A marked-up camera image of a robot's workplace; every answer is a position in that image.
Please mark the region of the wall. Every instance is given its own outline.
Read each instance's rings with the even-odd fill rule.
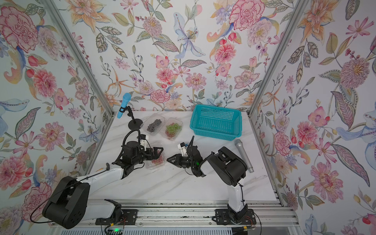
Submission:
[[[376,234],[375,8],[311,0],[252,116],[308,235]]]
[[[0,234],[46,234],[30,214],[84,173],[109,116],[39,1],[0,11]]]
[[[247,110],[293,0],[56,1],[111,105]]]

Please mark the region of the white marble tabletop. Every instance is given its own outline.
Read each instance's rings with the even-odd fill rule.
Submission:
[[[166,119],[174,117],[183,121],[183,129],[175,141],[167,140],[159,133],[155,136],[149,136],[149,143],[155,141],[162,143],[166,158],[180,153],[177,145],[181,142],[189,143],[192,135],[194,135],[193,130],[189,127],[192,112],[135,111],[133,113],[135,118],[142,119],[143,121],[155,113],[162,115]],[[275,201],[277,199],[275,198],[255,136],[245,112],[242,112],[242,118],[243,131],[239,139],[242,140],[254,169],[253,173],[246,172],[243,188],[244,199],[247,201]],[[128,128],[130,120],[131,118],[126,114],[121,119],[115,118],[91,169],[92,173],[97,169],[105,167],[106,162],[111,164],[117,158],[121,151],[123,138],[130,131]],[[132,133],[128,137],[127,142],[131,140],[135,141],[136,133]],[[198,150],[203,158],[209,156],[212,151],[217,152],[222,146],[226,146],[229,150],[240,156],[234,141],[195,135],[194,145],[198,146]],[[105,199],[109,197],[114,200],[130,200],[130,202],[142,200],[143,202],[189,201],[194,203],[195,201],[213,202],[228,200],[228,192],[227,185],[219,178],[215,171],[212,171],[205,177],[195,177],[188,175],[184,169],[166,162],[163,166],[153,170],[149,170],[146,167],[134,170],[126,178],[99,189],[89,198]]]

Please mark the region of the blue microphone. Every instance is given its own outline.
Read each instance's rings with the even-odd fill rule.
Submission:
[[[129,93],[125,93],[125,94],[123,95],[123,102],[121,103],[120,110],[125,111],[125,108],[127,107],[128,102],[130,101],[130,98],[131,98],[131,97],[132,97],[132,95],[129,94]],[[123,113],[119,111],[119,112],[118,112],[118,118],[121,118],[122,115],[123,115]]]

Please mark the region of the blue plastic basket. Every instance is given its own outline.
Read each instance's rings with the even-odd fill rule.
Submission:
[[[241,136],[241,112],[236,109],[196,105],[190,128],[195,135],[233,140]]]

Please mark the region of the silver microphone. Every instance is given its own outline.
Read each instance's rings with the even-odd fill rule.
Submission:
[[[236,139],[235,140],[235,145],[236,147],[238,148],[239,152],[240,152],[240,156],[241,158],[246,162],[247,166],[248,166],[248,171],[250,173],[252,173],[254,170],[253,170],[253,167],[252,167],[252,163],[251,161],[249,161],[249,158],[247,156],[247,153],[246,151],[244,150],[244,147],[243,147],[243,143],[241,142],[240,139]]]

